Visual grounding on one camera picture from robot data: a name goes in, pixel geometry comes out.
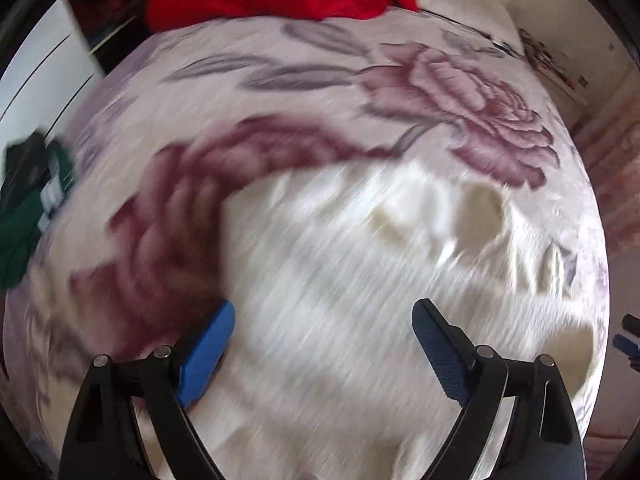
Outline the green sweater with stripes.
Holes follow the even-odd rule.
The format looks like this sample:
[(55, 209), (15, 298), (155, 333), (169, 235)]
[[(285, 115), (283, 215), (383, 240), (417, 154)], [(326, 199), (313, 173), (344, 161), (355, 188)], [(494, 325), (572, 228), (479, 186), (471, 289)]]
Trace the green sweater with stripes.
[(4, 151), (1, 288), (21, 283), (40, 237), (75, 183), (70, 153), (38, 130)]

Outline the white fluffy fleece garment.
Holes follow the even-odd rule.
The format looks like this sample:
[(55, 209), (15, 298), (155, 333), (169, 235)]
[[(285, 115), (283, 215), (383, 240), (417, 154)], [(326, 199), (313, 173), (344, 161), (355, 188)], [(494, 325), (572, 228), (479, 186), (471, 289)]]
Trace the white fluffy fleece garment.
[(236, 325), (191, 411), (230, 479), (415, 479), (458, 414), (411, 328), (431, 299), (502, 356), (558, 363), (580, 430), (608, 332), (604, 233), (585, 181), (533, 196), (413, 162), (251, 184), (224, 204)]

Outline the pink curtain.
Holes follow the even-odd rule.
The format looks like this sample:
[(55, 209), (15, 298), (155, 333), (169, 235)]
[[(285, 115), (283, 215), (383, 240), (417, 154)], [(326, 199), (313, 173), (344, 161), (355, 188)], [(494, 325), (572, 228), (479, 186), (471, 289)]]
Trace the pink curtain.
[(639, 122), (639, 72), (631, 70), (574, 135), (611, 257), (639, 248)]

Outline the floral plush bed blanket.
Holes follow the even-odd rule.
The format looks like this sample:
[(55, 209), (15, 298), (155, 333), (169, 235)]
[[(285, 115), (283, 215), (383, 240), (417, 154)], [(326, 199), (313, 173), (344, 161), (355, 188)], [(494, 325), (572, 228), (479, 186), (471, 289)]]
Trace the floral plush bed blanket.
[(61, 134), (73, 191), (6, 298), (1, 395), (20, 435), (57, 458), (95, 356), (143, 358), (229, 299), (224, 204), (262, 179), (413, 162), (525, 196), (593, 192), (528, 65), (465, 39), (393, 9), (213, 20), (137, 47)]

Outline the white wardrobe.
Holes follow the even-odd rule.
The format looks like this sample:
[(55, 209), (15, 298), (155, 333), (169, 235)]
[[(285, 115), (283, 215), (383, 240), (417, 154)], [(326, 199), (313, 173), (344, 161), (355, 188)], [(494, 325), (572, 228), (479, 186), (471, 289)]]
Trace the white wardrobe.
[(104, 76), (68, 0), (56, 0), (1, 78), (1, 144), (63, 132)]

